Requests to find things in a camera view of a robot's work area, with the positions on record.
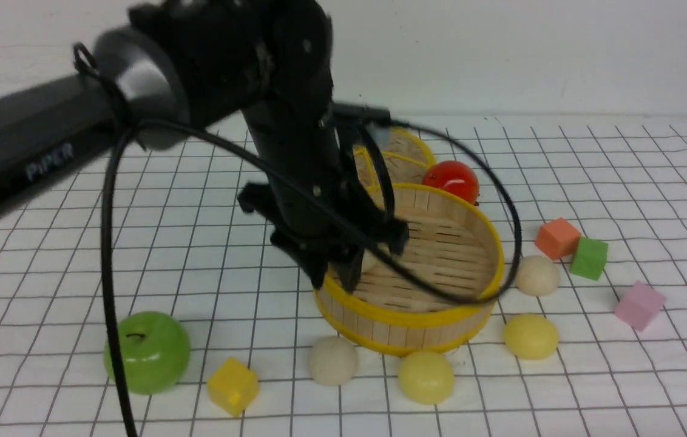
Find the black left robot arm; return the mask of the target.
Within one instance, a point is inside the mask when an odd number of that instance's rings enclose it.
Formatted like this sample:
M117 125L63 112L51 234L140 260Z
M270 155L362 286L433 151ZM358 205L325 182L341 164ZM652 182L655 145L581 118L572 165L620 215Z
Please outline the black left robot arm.
M332 266L345 290L367 246L306 197L399 256L407 225L360 186L353 147L377 153L372 125L390 112L333 101L333 23L315 1L166 1L129 11L93 52L75 46L72 75L0 97L0 219L136 136L165 151L237 112L268 183L237 197L276 227L271 243L319 287Z

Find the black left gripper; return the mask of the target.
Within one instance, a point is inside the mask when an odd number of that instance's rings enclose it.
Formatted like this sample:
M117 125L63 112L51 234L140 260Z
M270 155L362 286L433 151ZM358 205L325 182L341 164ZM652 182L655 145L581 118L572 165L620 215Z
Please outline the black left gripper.
M296 261L312 288L328 265L352 295L361 279L365 249L380 242L404 252L407 224L394 213L390 175L371 128L387 127L385 108L333 103L319 114L263 101L243 113L258 157L268 166L265 185L248 183L238 197L246 212L271 222L271 243ZM375 205L359 180L354 145L374 158L384 204Z

